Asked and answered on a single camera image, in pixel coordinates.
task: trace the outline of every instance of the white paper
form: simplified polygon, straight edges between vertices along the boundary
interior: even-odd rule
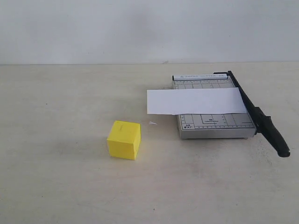
[[[148,114],[246,113],[239,88],[147,90]]]

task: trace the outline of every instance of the black cutting arm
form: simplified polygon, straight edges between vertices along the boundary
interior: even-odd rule
[[[272,123],[271,117],[266,116],[259,107],[255,107],[251,100],[248,98],[236,78],[231,71],[228,72],[215,72],[214,74],[227,74],[231,77],[235,87],[238,87],[242,100],[250,114],[254,124],[256,125],[257,132],[262,133],[262,135],[268,140],[268,142],[274,147],[280,157],[289,157],[290,149],[285,142],[282,135],[276,129]]]

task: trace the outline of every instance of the foam cube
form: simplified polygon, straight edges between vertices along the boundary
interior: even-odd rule
[[[115,121],[107,138],[112,157],[135,160],[141,141],[140,124]]]

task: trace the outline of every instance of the table surface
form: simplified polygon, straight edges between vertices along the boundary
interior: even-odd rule
[[[232,70],[288,143],[181,140],[147,115],[173,74]],[[0,66],[0,223],[294,224],[299,218],[299,63]],[[136,161],[110,158],[115,120],[137,122]]]

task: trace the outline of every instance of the white wall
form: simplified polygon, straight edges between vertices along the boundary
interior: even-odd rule
[[[0,0],[0,64],[299,60],[298,0]]]

